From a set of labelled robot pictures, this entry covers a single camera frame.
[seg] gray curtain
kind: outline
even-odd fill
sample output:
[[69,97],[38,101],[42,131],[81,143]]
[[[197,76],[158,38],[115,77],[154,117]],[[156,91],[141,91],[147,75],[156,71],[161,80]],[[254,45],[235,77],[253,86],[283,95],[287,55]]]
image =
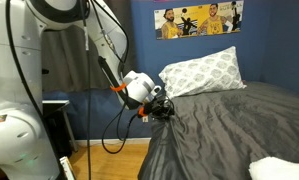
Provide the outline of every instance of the gray curtain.
[[[129,38],[129,51],[124,74],[136,70],[130,0],[105,0],[118,18]],[[46,31],[42,35],[42,68],[49,74],[42,76],[44,92],[77,92],[88,89],[88,60],[84,46],[84,32],[72,26],[62,31]],[[91,88],[105,89],[109,81],[98,65],[98,52],[89,43],[91,58]]]

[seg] mattress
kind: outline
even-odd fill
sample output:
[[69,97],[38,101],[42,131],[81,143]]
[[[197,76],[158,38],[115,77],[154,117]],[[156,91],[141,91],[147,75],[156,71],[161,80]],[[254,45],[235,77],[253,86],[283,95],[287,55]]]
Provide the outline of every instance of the mattress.
[[260,82],[172,99],[175,115],[155,119],[143,180],[248,180],[250,163],[299,163],[299,96]]

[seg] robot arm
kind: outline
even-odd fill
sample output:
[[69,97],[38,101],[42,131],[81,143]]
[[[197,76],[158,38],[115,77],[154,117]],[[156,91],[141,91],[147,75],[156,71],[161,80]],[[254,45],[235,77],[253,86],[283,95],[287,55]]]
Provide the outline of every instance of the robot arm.
[[108,78],[111,89],[127,109],[138,108],[148,95],[155,95],[160,91],[161,88],[155,86],[151,78],[144,73],[131,71],[126,77],[122,77],[120,67],[124,62],[121,58],[126,50],[127,37],[103,0],[84,1],[82,9],[86,16],[86,26],[78,0],[71,0],[69,3],[67,0],[27,0],[27,4],[34,15],[47,25],[46,29],[59,30],[75,25],[85,31],[86,40],[89,36],[98,49],[99,65]]
[[[10,51],[12,45],[7,38],[6,2],[9,1],[0,0],[0,168],[9,179],[53,180],[60,174],[59,160],[15,69]],[[160,87],[155,87],[153,81],[142,73],[131,71],[122,77],[119,64],[123,63],[120,59],[126,49],[126,36],[103,0],[93,1],[97,2],[97,13],[90,10],[91,1],[89,4],[83,2],[87,28],[82,21],[79,0],[11,0],[14,48],[34,101],[41,110],[41,33],[75,25],[85,30],[86,36],[96,45],[101,67],[121,104],[136,109]]]

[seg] pillowcase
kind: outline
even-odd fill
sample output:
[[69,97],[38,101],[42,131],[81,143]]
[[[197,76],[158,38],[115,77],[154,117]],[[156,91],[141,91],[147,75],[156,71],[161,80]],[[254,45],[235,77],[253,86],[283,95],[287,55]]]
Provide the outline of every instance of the pillowcase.
[[234,46],[205,57],[169,64],[159,77],[170,99],[246,87],[241,81]]

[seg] black cord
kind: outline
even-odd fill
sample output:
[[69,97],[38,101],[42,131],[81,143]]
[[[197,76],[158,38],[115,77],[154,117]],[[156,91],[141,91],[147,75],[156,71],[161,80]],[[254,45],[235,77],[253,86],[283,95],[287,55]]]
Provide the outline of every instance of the black cord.
[[126,143],[126,140],[127,140],[128,136],[129,136],[129,130],[130,130],[131,123],[132,123],[132,121],[135,119],[135,117],[137,117],[137,116],[138,116],[138,114],[135,114],[135,115],[133,115],[133,116],[131,117],[131,119],[129,120],[125,138],[123,139],[122,145],[120,146],[120,148],[119,148],[117,151],[110,151],[110,150],[106,147],[106,145],[105,145],[105,143],[104,143],[104,136],[105,136],[105,133],[102,135],[102,138],[101,138],[102,147],[103,147],[108,153],[110,153],[110,154],[117,154],[117,153],[119,153],[119,152],[122,150],[123,146],[124,146],[125,143]]
[[[119,74],[119,76],[120,76],[120,78],[121,79],[123,79],[123,77],[122,77],[122,73],[123,73],[123,69],[124,69],[124,64],[125,64],[125,62],[126,62],[126,60],[127,60],[127,56],[128,56],[128,52],[129,52],[129,38],[128,38],[128,35],[127,35],[127,33],[126,33],[126,31],[123,29],[123,27],[120,25],[120,23],[118,22],[118,21],[116,21],[116,19],[114,18],[114,17],[112,17],[97,1],[93,1],[93,0],[91,0],[91,5],[92,5],[92,7],[93,7],[93,10],[94,10],[94,12],[95,12],[95,15],[96,15],[96,17],[97,17],[97,20],[98,20],[98,24],[99,24],[99,27],[100,27],[100,29],[101,30],[103,30],[103,25],[102,25],[102,23],[101,23],[101,20],[100,20],[100,17],[99,17],[99,14],[98,14],[98,11],[97,11],[97,9],[96,9],[96,7],[95,7],[95,4],[94,4],[94,2],[98,5],[98,7],[103,11],[103,12],[105,12],[106,14],[107,14],[107,16],[109,16],[110,17],[110,19],[112,19],[118,26],[119,26],[119,28],[122,30],[122,32],[125,34],[125,37],[126,37],[126,51],[125,51],[125,55],[124,55],[124,60],[121,60],[121,58],[118,56],[118,54],[116,54],[114,51],[114,54],[116,55],[116,57],[119,59],[119,61],[120,61],[120,68],[118,68],[117,70],[118,70],[118,74]],[[126,91],[126,99],[124,100],[125,101],[125,104],[128,104],[128,89],[127,88],[125,88],[125,91]],[[110,123],[107,125],[107,127],[106,127],[106,129],[105,129],[105,131],[103,132],[103,135],[102,135],[102,137],[104,137],[104,135],[105,135],[105,133],[106,133],[106,131],[107,131],[107,129],[109,128],[109,126],[112,124],[112,122],[118,117],[118,122],[117,122],[117,127],[116,127],[116,134],[117,134],[117,137],[118,137],[118,139],[119,140],[121,140],[121,141],[125,141],[125,139],[121,139],[121,137],[120,137],[120,135],[119,135],[119,125],[120,125],[120,121],[121,121],[121,115],[122,115],[122,113],[123,113],[123,110],[125,109],[125,105],[122,107],[122,109],[121,109],[121,111],[117,114],[117,116],[116,117],[114,117],[111,121],[110,121]]]
[[89,0],[86,0],[86,12],[85,12],[85,17],[88,17],[90,14],[90,3]]
[[[26,93],[27,93],[27,95],[28,95],[28,97],[29,97],[29,99],[30,99],[30,101],[31,101],[31,103],[32,103],[35,111],[37,112],[37,114],[38,114],[38,116],[40,118],[40,121],[44,122],[43,114],[40,111],[39,106],[38,106],[37,102],[35,101],[32,93],[31,93],[31,90],[30,90],[30,88],[28,86],[28,83],[26,81],[26,78],[25,78],[25,76],[23,74],[23,71],[22,71],[22,68],[21,68],[18,56],[17,56],[17,52],[16,52],[16,48],[15,48],[14,41],[13,41],[13,36],[12,36],[11,19],[10,19],[10,6],[11,6],[10,1],[11,0],[7,0],[6,1],[6,6],[5,6],[5,8],[6,8],[5,9],[5,11],[6,11],[5,12],[5,16],[6,16],[6,27],[7,27],[8,40],[9,40],[9,45],[10,45],[9,47],[10,47],[10,50],[11,50],[11,53],[12,53],[12,57],[13,57],[13,60],[15,62],[18,74],[20,76],[21,82],[22,82],[22,84],[23,84],[23,86],[25,88],[25,91],[26,91]],[[60,161],[59,161],[60,157],[59,157],[58,153],[55,153],[56,152],[55,144],[54,144],[53,141],[51,141],[51,136],[50,136],[49,128],[47,127],[47,125],[45,123],[42,123],[42,124],[43,124],[44,129],[45,129],[45,131],[47,133],[47,137],[48,137],[49,142],[51,144],[53,153],[54,153],[55,157],[57,158],[56,162],[58,164],[58,169],[60,171],[59,176],[64,176],[64,172],[62,171],[63,168],[62,168],[62,165],[60,164]]]
[[151,112],[151,117],[158,120],[168,120],[169,116],[174,115],[175,106],[172,100],[167,96],[163,95],[153,100],[157,103],[158,109]]
[[85,48],[86,48],[86,55],[88,61],[88,110],[87,110],[87,159],[88,159],[88,177],[91,180],[91,153],[90,153],[90,123],[91,123],[91,73],[90,73],[90,56],[89,56],[89,39],[88,39],[88,30],[87,30],[87,22],[86,22],[86,15],[89,14],[90,10],[87,9],[87,14],[85,13],[85,9],[83,6],[83,0],[80,0],[80,12],[82,16],[82,22],[84,26],[84,33],[85,33]]

